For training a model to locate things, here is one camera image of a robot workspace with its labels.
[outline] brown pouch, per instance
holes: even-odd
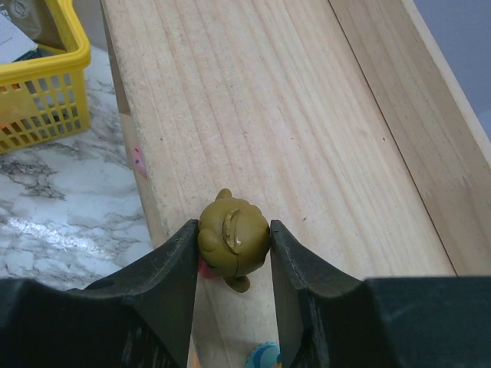
[[[0,13],[37,44],[65,49],[45,0],[0,0]]]

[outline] wooden tray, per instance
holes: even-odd
[[[412,1],[103,0],[155,246],[223,187],[355,277],[491,271],[490,144]],[[199,280],[204,368],[277,340],[269,261]]]

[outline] toy head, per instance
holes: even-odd
[[[245,276],[264,264],[270,247],[269,224],[256,206],[227,191],[201,214],[198,246],[215,274]]]

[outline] white marble tile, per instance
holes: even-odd
[[[0,277],[83,288],[151,251],[109,60],[86,70],[90,130],[0,156]]]

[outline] yellow basket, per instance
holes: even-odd
[[[90,126],[84,80],[89,40],[72,0],[45,1],[66,51],[0,65],[0,153]]]

